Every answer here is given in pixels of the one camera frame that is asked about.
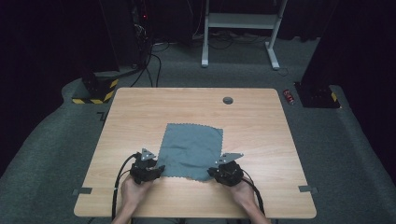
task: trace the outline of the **black clamp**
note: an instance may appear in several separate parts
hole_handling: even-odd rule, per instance
[[[242,157],[242,153],[224,153],[216,163],[219,168],[211,167],[207,170],[222,185],[229,187],[239,184],[244,176],[241,167],[234,161]]]
[[[164,165],[154,168],[157,164],[157,161],[153,159],[155,156],[145,148],[142,148],[142,153],[137,152],[134,154],[134,157],[136,161],[132,164],[130,174],[134,177],[136,184],[141,184],[142,181],[147,182],[160,178],[165,170]]]

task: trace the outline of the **wooden table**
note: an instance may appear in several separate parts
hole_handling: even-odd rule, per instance
[[[223,103],[224,97],[233,103]],[[304,171],[279,96],[271,89],[121,88],[92,157],[75,214],[110,217],[114,182],[124,161],[142,147],[158,155],[167,123],[196,123],[223,129],[222,152],[244,153],[237,160],[253,178],[269,218],[316,215]],[[131,160],[125,170],[131,168]],[[118,207],[120,207],[120,190]],[[215,180],[178,177],[154,181],[136,217],[247,217]]]

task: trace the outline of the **human hand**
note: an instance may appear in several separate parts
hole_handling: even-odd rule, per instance
[[[233,195],[233,200],[242,207],[251,206],[255,204],[254,200],[254,190],[253,188],[244,180],[239,184],[229,187],[223,185],[228,191]]]
[[[145,198],[152,182],[142,182],[138,185],[134,178],[128,175],[121,185],[122,205],[137,207]]]
[[[251,183],[250,180],[244,178],[235,186],[223,186],[231,192],[233,200],[246,211],[253,224],[271,224],[270,220],[260,210],[259,206],[257,206],[254,200],[254,190],[245,180]]]
[[[121,185],[122,206],[113,220],[113,224],[128,223],[134,210],[146,197],[153,181],[142,182],[140,185],[134,182],[134,178],[128,175]]]

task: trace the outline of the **gray cloth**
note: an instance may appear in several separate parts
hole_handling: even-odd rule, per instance
[[[157,166],[165,165],[163,176],[206,181],[209,167],[217,167],[222,148],[222,129],[198,124],[168,124]]]

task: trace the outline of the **yellow and black tape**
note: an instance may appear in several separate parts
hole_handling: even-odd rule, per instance
[[[107,85],[104,90],[101,90],[101,97],[98,98],[82,98],[82,97],[73,97],[73,103],[77,104],[77,105],[84,105],[84,104],[96,104],[96,105],[100,105],[100,104],[106,104],[110,101],[111,97],[114,94],[114,90],[116,89],[116,85],[119,82],[118,79],[115,79],[113,81],[111,81],[109,83],[109,85]]]

